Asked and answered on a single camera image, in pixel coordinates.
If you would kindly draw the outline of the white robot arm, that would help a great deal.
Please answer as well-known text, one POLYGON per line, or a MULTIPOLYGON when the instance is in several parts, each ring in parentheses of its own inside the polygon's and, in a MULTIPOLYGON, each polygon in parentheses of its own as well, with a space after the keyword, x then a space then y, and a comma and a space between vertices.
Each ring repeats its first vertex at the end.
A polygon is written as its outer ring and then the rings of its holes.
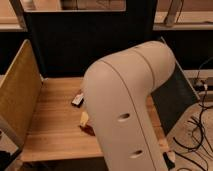
POLYGON ((168 171, 146 99, 174 69, 173 52, 158 41, 108 55, 87 69, 86 111, 109 171, 168 171))

